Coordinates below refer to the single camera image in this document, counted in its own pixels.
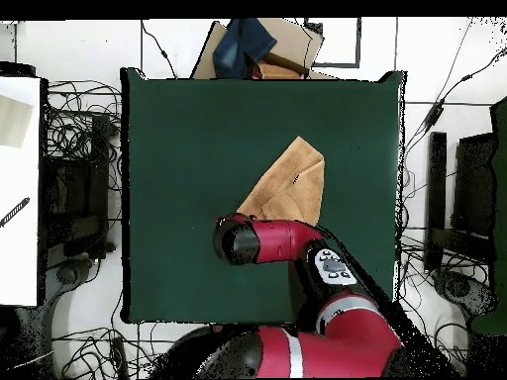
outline blue cloth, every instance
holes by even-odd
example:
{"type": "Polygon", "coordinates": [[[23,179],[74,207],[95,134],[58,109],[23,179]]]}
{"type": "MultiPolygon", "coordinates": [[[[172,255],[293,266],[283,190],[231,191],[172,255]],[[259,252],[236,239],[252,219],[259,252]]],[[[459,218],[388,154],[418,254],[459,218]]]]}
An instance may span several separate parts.
{"type": "Polygon", "coordinates": [[[249,77],[253,64],[263,59],[275,44],[276,39],[269,34],[258,19],[233,20],[213,52],[217,78],[249,77]]]}

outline cardboard box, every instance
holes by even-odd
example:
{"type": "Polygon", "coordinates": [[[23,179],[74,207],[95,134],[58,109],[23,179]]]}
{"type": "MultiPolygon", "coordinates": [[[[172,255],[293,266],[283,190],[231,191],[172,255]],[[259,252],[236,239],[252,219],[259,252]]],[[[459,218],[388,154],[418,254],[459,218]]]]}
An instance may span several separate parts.
{"type": "MultiPolygon", "coordinates": [[[[290,68],[300,74],[308,75],[309,79],[335,79],[310,69],[324,41],[321,35],[281,18],[258,18],[258,20],[276,39],[275,46],[263,59],[265,62],[290,68]]],[[[227,29],[220,22],[213,22],[190,78],[217,77],[213,64],[213,52],[226,32],[227,29]]]]}

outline folded cloth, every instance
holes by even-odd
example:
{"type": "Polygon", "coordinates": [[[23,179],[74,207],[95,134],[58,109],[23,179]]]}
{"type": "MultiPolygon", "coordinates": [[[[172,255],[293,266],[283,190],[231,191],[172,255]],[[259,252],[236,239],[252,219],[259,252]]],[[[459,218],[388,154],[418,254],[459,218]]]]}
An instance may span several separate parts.
{"type": "Polygon", "coordinates": [[[299,73],[279,65],[267,64],[260,61],[257,64],[257,72],[263,80],[284,80],[284,79],[299,79],[299,73]]]}
{"type": "Polygon", "coordinates": [[[213,52],[217,78],[242,79],[250,77],[258,63],[276,44],[256,18],[234,19],[213,52]]]}
{"type": "Polygon", "coordinates": [[[260,220],[317,225],[324,191],[324,156],[298,137],[265,172],[239,213],[260,220]]]}

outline dark green table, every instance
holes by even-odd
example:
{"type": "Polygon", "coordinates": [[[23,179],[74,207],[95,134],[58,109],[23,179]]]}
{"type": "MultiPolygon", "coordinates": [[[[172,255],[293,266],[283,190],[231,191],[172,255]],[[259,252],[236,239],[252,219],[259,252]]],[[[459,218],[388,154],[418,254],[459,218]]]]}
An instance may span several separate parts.
{"type": "Polygon", "coordinates": [[[507,335],[507,98],[491,107],[491,122],[498,148],[491,160],[495,178],[495,221],[491,239],[496,258],[490,266],[489,280],[494,286],[498,307],[494,312],[474,319],[472,329],[476,333],[507,335]]]}
{"type": "Polygon", "coordinates": [[[320,223],[392,296],[402,73],[377,83],[121,78],[124,319],[294,321],[286,263],[229,266],[211,239],[216,217],[236,211],[297,136],[325,157],[320,223]]]}

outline tan cloth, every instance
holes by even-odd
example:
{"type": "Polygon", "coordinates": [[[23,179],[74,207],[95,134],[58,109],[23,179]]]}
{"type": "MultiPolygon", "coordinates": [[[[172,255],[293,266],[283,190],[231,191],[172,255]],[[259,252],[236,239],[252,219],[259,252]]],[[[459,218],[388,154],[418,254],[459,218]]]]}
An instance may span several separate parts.
{"type": "Polygon", "coordinates": [[[298,137],[265,172],[239,213],[260,220],[317,225],[324,191],[324,156],[298,137]]]}
{"type": "Polygon", "coordinates": [[[267,64],[264,61],[260,61],[255,70],[257,76],[259,76],[262,80],[297,80],[299,78],[299,73],[294,70],[280,67],[279,65],[267,64]]]}

